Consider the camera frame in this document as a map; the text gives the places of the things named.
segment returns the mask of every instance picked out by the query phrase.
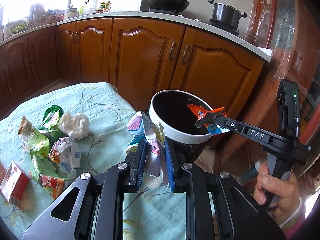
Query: blue gripper pad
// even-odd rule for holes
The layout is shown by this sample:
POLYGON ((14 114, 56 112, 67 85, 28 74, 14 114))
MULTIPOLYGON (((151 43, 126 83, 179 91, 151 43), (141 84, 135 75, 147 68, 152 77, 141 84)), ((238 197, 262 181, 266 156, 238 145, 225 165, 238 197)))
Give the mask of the blue gripper pad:
POLYGON ((140 154, 140 160, 139 160, 139 165, 137 168, 137 187, 138 191, 142 185, 142 179, 143 179, 143 172, 144 172, 144 166, 146 164, 146 157, 147 157, 147 143, 144 141, 143 142, 143 148, 140 154))
POLYGON ((172 160, 171 160, 170 148, 169 148, 167 140, 165 140, 164 145, 165 145, 165 147, 164 147, 165 164, 167 166, 168 182, 169 182, 169 186, 170 186, 171 191, 174 192, 174 188, 175 188, 174 170, 173 170, 173 165, 172 165, 172 160))

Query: barcode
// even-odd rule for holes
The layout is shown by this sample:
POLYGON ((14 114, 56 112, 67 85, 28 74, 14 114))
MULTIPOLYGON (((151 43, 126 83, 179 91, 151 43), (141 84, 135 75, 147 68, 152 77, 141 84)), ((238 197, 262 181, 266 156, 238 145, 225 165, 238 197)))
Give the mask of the barcode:
POLYGON ((20 205, 20 200, 14 198, 14 197, 10 197, 9 203, 18 207, 20 205))

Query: stove burner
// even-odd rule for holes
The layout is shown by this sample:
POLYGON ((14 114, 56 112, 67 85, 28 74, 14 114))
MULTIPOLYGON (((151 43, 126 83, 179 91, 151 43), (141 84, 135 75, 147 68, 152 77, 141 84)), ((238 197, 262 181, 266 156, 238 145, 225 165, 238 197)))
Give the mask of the stove burner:
POLYGON ((170 15, 178 15, 176 11, 167 11, 162 8, 154 8, 150 7, 149 12, 157 12, 157 13, 164 13, 164 14, 170 14, 170 15))
POLYGON ((217 22, 213 22, 210 20, 209 22, 210 25, 214 26, 214 27, 217 27, 219 29, 222 29, 226 32, 229 32, 235 36, 238 36, 239 35, 239 31, 238 30, 235 30, 235 29, 231 29, 230 27, 224 25, 224 24, 221 24, 221 23, 217 23, 217 22))

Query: pot lid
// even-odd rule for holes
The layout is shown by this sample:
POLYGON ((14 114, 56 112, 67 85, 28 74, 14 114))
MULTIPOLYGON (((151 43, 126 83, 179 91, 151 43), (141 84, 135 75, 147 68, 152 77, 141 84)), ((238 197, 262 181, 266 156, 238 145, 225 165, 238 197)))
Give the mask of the pot lid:
POLYGON ((228 7, 230 7, 230 8, 232 8, 232 9, 236 10, 238 13, 240 13, 240 14, 241 14, 241 12, 240 12, 238 9, 236 9, 236 8, 232 7, 231 5, 227 5, 227 4, 220 3, 220 2, 217 2, 217 3, 215 3, 214 5, 216 5, 216 4, 220 4, 220 5, 228 6, 228 7))
POLYGON ((73 8, 73 5, 71 5, 69 8, 65 9, 64 12, 76 12, 78 8, 73 8))

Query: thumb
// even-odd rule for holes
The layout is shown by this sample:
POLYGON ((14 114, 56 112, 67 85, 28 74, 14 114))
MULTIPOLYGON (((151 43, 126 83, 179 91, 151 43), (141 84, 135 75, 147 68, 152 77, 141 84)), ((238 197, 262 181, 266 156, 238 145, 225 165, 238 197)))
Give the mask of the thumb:
POLYGON ((276 177, 263 176, 261 184, 266 191, 269 191, 283 200, 290 199, 295 190, 295 185, 289 181, 283 181, 276 177))

